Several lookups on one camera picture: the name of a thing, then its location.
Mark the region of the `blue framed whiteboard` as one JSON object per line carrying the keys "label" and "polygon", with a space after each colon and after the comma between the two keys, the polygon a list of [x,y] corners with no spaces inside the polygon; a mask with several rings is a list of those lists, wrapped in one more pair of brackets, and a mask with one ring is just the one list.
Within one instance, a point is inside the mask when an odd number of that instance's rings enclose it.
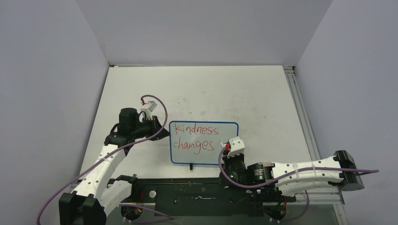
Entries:
{"label": "blue framed whiteboard", "polygon": [[229,121],[173,120],[169,132],[172,163],[216,165],[222,144],[238,136],[239,125]]}

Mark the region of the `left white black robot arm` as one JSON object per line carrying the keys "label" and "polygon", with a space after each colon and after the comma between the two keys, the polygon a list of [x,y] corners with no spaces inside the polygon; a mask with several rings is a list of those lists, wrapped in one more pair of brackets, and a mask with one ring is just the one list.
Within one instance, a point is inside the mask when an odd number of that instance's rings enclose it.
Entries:
{"label": "left white black robot arm", "polygon": [[112,174],[125,159],[137,139],[157,141],[169,136],[169,132],[154,116],[156,104],[143,104],[141,111],[123,108],[119,122],[106,137],[96,163],[88,170],[83,180],[59,199],[59,216],[62,225],[104,225],[108,215],[126,199],[134,202],[140,189],[133,185],[134,177],[127,177],[127,184],[116,183],[106,190]]}

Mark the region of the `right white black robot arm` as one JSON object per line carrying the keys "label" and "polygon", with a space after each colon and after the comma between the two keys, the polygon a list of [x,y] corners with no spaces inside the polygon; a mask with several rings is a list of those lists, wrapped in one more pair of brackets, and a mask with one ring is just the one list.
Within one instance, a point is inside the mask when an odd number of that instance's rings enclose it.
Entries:
{"label": "right white black robot arm", "polygon": [[220,158],[220,183],[225,188],[266,190],[272,201],[282,196],[315,189],[338,187],[340,191],[364,189],[353,157],[345,150],[338,150],[332,156],[318,161],[301,163],[255,163],[244,164],[244,155]]}

